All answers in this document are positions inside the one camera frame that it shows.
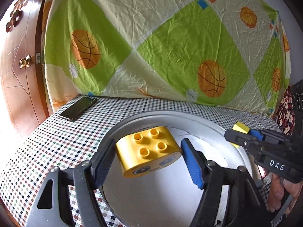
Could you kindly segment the person hand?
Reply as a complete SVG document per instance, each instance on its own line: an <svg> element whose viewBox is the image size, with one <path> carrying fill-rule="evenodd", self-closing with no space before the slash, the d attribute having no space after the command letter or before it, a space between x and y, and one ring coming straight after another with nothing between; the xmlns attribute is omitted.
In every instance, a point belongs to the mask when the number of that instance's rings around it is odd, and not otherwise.
<svg viewBox="0 0 303 227"><path fill-rule="evenodd" d="M302 190L302 181L300 183L292 183L286 179L281 182L281 178L276 174L272 175L270 193L268 197L268 209L271 212L279 210L281 207L281 201L283 199L284 193L288 192L293 196L293 199L289 206L286 208L285 213L290 214L291 210L294 208L295 203Z"/></svg>

